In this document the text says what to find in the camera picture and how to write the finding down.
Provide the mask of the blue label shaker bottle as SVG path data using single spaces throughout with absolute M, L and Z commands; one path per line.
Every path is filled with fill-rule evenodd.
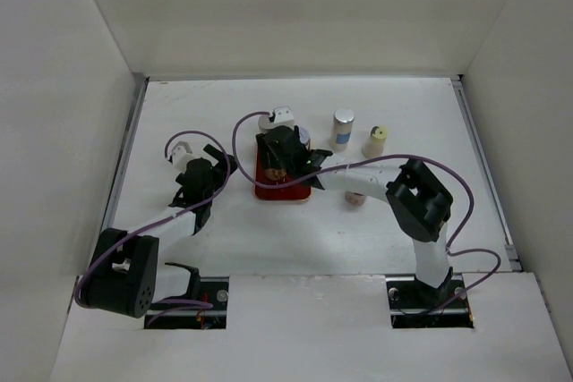
M 258 127 L 261 132 L 268 132 L 273 128 L 269 115 L 260 115 L 258 118 Z

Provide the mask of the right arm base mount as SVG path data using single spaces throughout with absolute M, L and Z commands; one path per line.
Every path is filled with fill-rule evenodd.
M 395 329 L 473 328 L 463 277 L 454 275 L 440 290 L 413 276 L 386 278 L 390 323 Z

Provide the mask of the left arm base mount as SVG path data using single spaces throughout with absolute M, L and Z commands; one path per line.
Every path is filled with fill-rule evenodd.
M 143 327 L 151 330 L 218 330 L 227 327 L 230 282 L 202 276 L 196 267 L 167 263 L 158 270 Z

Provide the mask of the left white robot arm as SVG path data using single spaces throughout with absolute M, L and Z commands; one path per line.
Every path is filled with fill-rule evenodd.
M 84 309 L 141 318 L 154 306 L 206 310 L 200 301 L 199 271 L 162 253 L 199 233 L 210 220 L 213 200 L 236 170 L 236 161 L 220 144 L 206 145 L 196 157 L 179 143 L 167 160 L 177 168 L 178 189 L 167 208 L 132 229 L 108 227 L 98 237 L 89 267 L 74 290 Z

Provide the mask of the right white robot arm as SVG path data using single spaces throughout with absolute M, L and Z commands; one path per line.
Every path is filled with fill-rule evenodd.
M 398 167 L 352 167 L 330 150 L 308 149 L 299 130 L 279 126 L 256 136 L 263 168 L 323 191 L 348 191 L 389 205 L 415 250 L 415 296 L 436 306 L 448 295 L 451 269 L 445 233 L 453 197 L 427 165 L 409 158 Z

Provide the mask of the blue lid spice jar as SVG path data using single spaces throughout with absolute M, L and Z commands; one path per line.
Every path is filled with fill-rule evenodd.
M 345 192 L 345 199 L 350 205 L 360 207 L 365 203 L 366 196 L 363 194 L 360 194 L 360 193 L 346 191 Z
M 310 147 L 310 133 L 304 127 L 299 128 L 299 140 L 307 149 Z

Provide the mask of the yellow lid squeeze bottle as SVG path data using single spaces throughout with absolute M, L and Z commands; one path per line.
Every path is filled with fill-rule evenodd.
M 374 126 L 362 146 L 362 154 L 366 158 L 381 157 L 385 148 L 388 130 L 384 126 Z

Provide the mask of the pink spice jar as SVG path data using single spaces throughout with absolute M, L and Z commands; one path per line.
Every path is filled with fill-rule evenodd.
M 263 173 L 269 180 L 275 182 L 282 180 L 287 175 L 284 169 L 275 169 L 275 168 L 265 169 Z

